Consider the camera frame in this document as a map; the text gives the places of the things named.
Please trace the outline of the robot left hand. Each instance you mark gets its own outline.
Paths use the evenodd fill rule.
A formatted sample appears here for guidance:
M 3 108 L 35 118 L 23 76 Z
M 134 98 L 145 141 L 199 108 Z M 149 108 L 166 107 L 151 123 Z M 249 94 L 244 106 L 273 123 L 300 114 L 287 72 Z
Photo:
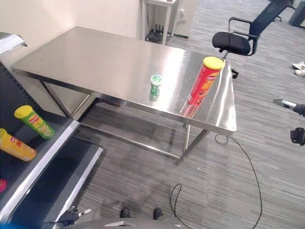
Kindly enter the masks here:
M 64 227 L 67 227 L 73 225 L 79 218 L 90 214 L 91 211 L 91 208 L 78 211 L 75 206 L 72 206 L 59 217 L 57 222 L 61 223 Z

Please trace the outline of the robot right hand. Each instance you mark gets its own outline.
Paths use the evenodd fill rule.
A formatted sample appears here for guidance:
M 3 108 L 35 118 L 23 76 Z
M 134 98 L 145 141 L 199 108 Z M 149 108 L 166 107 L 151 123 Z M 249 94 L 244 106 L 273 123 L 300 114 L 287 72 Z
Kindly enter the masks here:
M 304 104 L 298 104 L 295 102 L 291 102 L 285 99 L 274 99 L 273 103 L 280 106 L 284 107 L 286 109 L 292 110 L 295 113 L 302 115 L 303 117 L 305 116 L 305 105 Z M 290 131 L 290 139 L 292 143 L 294 144 L 299 144 L 300 146 L 305 145 L 305 129 L 298 127 L 295 130 Z

